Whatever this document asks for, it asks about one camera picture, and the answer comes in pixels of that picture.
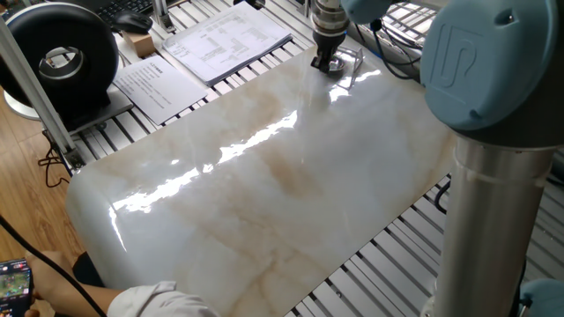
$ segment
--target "stack of papers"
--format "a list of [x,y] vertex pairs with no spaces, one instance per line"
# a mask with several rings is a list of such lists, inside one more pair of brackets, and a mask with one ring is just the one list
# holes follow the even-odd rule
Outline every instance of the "stack of papers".
[[168,38],[163,47],[214,85],[291,39],[286,29],[243,1]]
[[118,70],[114,85],[159,125],[207,95],[160,56]]

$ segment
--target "phone screen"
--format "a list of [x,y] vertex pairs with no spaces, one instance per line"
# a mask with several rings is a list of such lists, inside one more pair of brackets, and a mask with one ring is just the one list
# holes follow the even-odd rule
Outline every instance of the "phone screen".
[[32,271],[26,260],[0,263],[0,317],[23,317],[31,305]]

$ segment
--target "black wire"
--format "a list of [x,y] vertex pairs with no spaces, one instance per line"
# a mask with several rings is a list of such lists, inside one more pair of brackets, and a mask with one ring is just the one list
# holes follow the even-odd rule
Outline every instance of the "black wire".
[[444,193],[447,192],[447,190],[449,190],[449,188],[450,181],[446,183],[441,189],[439,189],[437,196],[434,197],[434,207],[445,215],[447,214],[447,210],[441,206],[441,197],[444,195]]
[[59,181],[55,185],[49,185],[49,168],[55,164],[64,165],[62,160],[56,156],[55,147],[53,144],[51,144],[51,147],[49,148],[49,151],[47,152],[45,158],[42,158],[37,161],[38,166],[45,166],[45,185],[47,185],[48,188],[55,188],[61,185],[61,183],[63,182],[66,182],[67,184],[69,183],[69,180],[66,180],[63,177],[61,177],[59,178]]
[[72,276],[67,273],[63,268],[61,268],[60,266],[58,266],[55,262],[51,261],[51,259],[49,259],[46,255],[44,255],[43,253],[39,252],[35,247],[33,247],[31,244],[29,244],[29,242],[27,242],[21,235],[19,235],[19,233],[6,221],[6,219],[4,219],[4,217],[0,216],[0,225],[22,246],[24,247],[27,251],[29,251],[31,254],[35,255],[38,259],[42,260],[43,262],[45,262],[48,266],[50,266],[52,269],[54,269],[57,273],[59,273],[62,277],[64,277],[65,280],[67,280],[72,286],[74,286],[75,289],[77,289],[77,291],[80,293],[80,295],[82,295],[86,301],[88,302],[88,304],[90,304],[90,306],[96,311],[96,313],[100,316],[100,317],[107,317],[106,313],[104,313],[104,311],[98,306],[98,304],[96,304],[96,302],[94,301],[94,299],[92,297],[90,297],[90,295],[88,294],[88,292],[85,291],[85,289],[77,282],[77,280],[75,280],[74,278],[72,278]]
[[[51,146],[53,147],[53,150],[55,151],[56,156],[58,156],[59,160],[60,160],[60,158],[63,157],[63,153],[61,152],[61,149],[59,149],[59,147],[56,145],[56,143],[51,142],[51,139],[49,139],[48,132],[46,130],[43,130],[43,136],[47,139],[47,142],[49,142],[49,144],[51,144]],[[63,164],[64,169],[67,170],[67,173],[69,174],[69,176],[72,177],[72,172],[71,172],[70,168],[67,166],[67,164],[64,161],[62,161],[61,163]]]
[[397,48],[399,48],[404,55],[407,55],[407,58],[409,59],[408,63],[391,63],[390,61],[388,61],[388,63],[391,63],[394,66],[399,66],[399,65],[411,65],[413,67],[413,65],[421,60],[421,57],[416,58],[415,60],[412,59],[412,57],[409,55],[409,53],[407,53],[407,51],[405,50],[405,48],[402,48],[400,45],[397,44],[396,39],[394,38],[394,36],[392,36],[390,33],[388,33],[388,29],[386,29],[386,27],[383,26],[382,24],[382,30],[386,33],[386,35],[388,35],[388,38],[390,38],[390,41],[393,45],[395,45]]
[[359,33],[359,36],[360,36],[360,39],[362,40],[362,43],[366,44],[367,41],[364,38],[364,35],[362,35],[362,32],[360,31],[359,25],[355,23],[354,26],[356,27],[356,32]]
[[376,34],[375,31],[372,31],[372,33],[373,33],[375,40],[376,40],[376,46],[378,47],[378,50],[380,51],[380,55],[382,56],[382,60],[384,61],[384,66],[386,66],[386,68],[390,71],[390,73],[392,73],[392,75],[394,75],[395,77],[397,77],[399,79],[403,79],[403,80],[413,79],[410,76],[403,76],[403,75],[396,73],[396,71],[393,70],[390,67],[388,59],[386,58],[386,56],[384,55],[384,51],[382,50],[382,45],[380,44],[380,40],[378,39],[378,35]]
[[413,48],[413,49],[417,49],[417,50],[422,49],[421,46],[417,45],[414,41],[412,41],[410,39],[406,39],[401,34],[398,34],[397,32],[394,32],[393,30],[388,29],[388,27],[386,27],[386,25],[383,22],[382,22],[382,30],[390,38],[392,38],[392,37],[395,38],[397,41],[399,41],[403,46],[405,46],[407,48]]

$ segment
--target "marble slab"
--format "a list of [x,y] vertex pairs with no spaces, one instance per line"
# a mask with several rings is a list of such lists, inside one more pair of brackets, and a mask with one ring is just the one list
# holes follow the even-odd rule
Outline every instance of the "marble slab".
[[449,171],[455,138],[421,86],[365,51],[347,91],[314,53],[73,177],[107,286],[175,280],[224,317],[283,316]]

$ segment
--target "keyboard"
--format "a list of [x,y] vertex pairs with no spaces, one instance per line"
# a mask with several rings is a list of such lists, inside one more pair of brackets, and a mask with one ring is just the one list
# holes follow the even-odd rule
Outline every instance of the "keyboard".
[[106,23],[111,25],[115,14],[124,10],[147,13],[152,10],[152,0],[114,0],[107,5],[101,6],[95,12]]

